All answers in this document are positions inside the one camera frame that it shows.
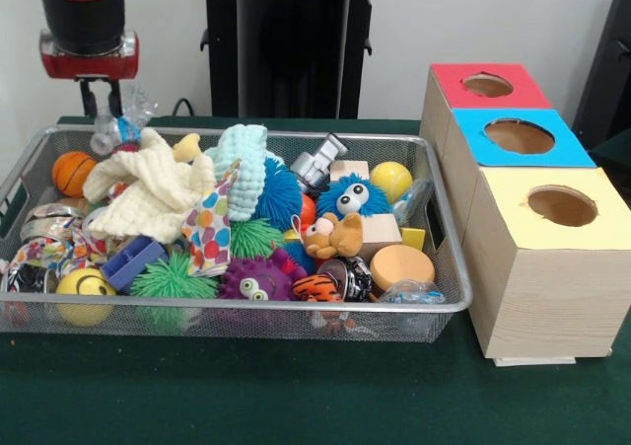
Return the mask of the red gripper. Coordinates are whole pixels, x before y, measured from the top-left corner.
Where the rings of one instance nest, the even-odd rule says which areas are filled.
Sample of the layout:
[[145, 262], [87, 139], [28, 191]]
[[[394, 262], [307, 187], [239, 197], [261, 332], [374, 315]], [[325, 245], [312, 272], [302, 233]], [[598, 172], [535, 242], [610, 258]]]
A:
[[139, 39], [135, 32], [125, 31], [120, 45], [108, 53], [95, 56], [71, 54], [58, 47], [50, 31], [39, 35], [39, 53], [42, 65], [50, 78], [79, 80], [84, 115], [95, 118], [98, 107], [90, 89], [90, 79], [107, 79], [110, 91], [107, 97], [110, 113], [123, 116], [120, 84], [118, 80], [136, 77], [139, 66]]

